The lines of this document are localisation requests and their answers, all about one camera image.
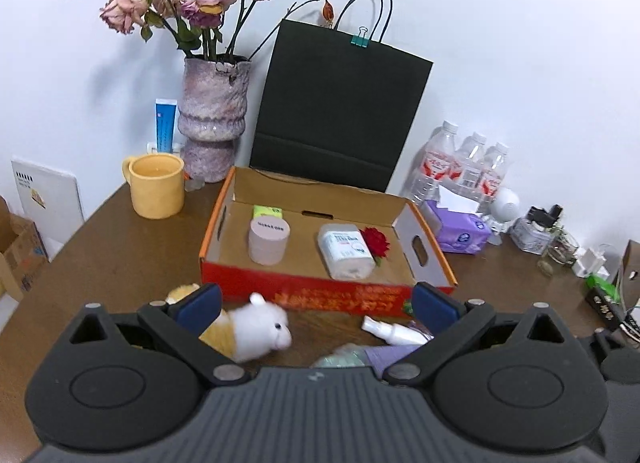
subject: purple tissue pack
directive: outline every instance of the purple tissue pack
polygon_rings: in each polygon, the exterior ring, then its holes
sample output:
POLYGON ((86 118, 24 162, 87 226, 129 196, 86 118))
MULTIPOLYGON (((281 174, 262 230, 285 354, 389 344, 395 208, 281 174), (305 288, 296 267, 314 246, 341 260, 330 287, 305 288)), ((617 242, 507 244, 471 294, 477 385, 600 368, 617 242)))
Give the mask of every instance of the purple tissue pack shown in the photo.
POLYGON ((439 208, 433 200, 424 202, 420 212, 443 252, 478 253, 491 235, 489 227, 475 214, 439 208))

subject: white round device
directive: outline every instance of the white round device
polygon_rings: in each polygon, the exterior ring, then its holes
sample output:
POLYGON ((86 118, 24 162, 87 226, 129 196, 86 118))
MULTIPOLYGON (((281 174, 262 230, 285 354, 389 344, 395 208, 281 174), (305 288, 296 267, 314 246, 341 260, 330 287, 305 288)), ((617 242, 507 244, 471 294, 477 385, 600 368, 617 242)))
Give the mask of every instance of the white round device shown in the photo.
POLYGON ((495 193, 495 199, 489 205, 490 215, 486 222, 491 227, 492 235, 487 241, 492 245, 501 245, 504 224, 520 216, 520 198, 511 189, 501 187, 495 193))

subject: bag handle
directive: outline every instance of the bag handle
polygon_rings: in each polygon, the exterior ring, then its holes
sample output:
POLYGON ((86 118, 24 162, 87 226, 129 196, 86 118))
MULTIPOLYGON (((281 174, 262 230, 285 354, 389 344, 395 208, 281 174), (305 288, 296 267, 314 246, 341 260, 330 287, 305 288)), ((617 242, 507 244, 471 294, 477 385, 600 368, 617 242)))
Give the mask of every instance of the bag handle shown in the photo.
MULTIPOLYGON (((356 2, 356 0, 349 0, 349 2, 342 9, 342 11, 340 12, 340 15, 338 16, 338 20, 335 22, 334 30, 338 29, 338 26, 340 25, 340 20, 342 19, 342 16, 346 12, 347 8, 349 8, 351 5, 353 5, 354 2, 356 2)), ((378 16, 378 20, 376 21, 376 25, 373 27, 373 32, 371 33, 371 39, 373 39, 373 36, 376 33, 376 29, 378 28, 378 25, 380 24, 380 20, 382 19, 382 14, 384 12, 384 9, 385 9, 385 2, 384 2, 384 0, 380 0, 380 14, 378 16)), ((386 17, 386 23, 385 23, 385 26, 382 28, 382 33, 380 34, 380 38, 378 39, 378 42, 382 42, 382 38, 385 36, 385 32, 386 32, 387 27, 389 26, 389 22, 391 21, 391 14, 393 13, 393 11, 394 11, 394 0, 389 0, 389 14, 386 17)))

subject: yellow mug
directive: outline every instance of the yellow mug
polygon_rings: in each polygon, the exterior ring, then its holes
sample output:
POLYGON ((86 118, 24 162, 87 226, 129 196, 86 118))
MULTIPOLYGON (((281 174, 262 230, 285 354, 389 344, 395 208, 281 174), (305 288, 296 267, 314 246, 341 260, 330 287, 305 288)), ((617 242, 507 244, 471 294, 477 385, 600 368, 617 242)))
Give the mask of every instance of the yellow mug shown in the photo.
POLYGON ((184 205, 184 162, 168 153, 129 156, 122 173, 131 187, 133 209, 143 218, 164 219, 184 205))

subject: black paper bag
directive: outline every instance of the black paper bag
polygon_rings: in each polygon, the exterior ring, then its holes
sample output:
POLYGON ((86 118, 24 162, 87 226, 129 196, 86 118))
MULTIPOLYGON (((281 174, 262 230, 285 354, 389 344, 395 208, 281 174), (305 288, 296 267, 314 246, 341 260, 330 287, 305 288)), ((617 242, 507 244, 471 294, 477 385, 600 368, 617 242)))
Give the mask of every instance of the black paper bag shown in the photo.
POLYGON ((433 63, 352 38, 282 22, 251 167, 385 191, 433 63))

